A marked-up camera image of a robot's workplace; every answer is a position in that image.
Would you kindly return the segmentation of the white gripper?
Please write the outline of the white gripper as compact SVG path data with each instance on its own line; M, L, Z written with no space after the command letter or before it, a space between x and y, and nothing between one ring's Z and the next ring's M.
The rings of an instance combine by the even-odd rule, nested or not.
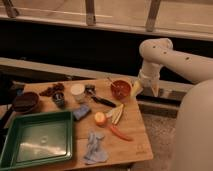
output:
M159 95L158 82L160 79L160 70L162 66L160 64L144 61L139 71L139 80L135 81L131 89L131 97L135 98L143 91L144 87L151 87L154 97Z

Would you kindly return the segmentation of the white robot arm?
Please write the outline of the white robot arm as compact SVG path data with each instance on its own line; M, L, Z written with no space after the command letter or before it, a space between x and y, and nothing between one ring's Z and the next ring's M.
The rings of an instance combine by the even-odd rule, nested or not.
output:
M147 39L139 53L143 62L132 96L146 87L157 94L163 67L194 84L177 114L170 171L213 171L213 59L175 51L169 38Z

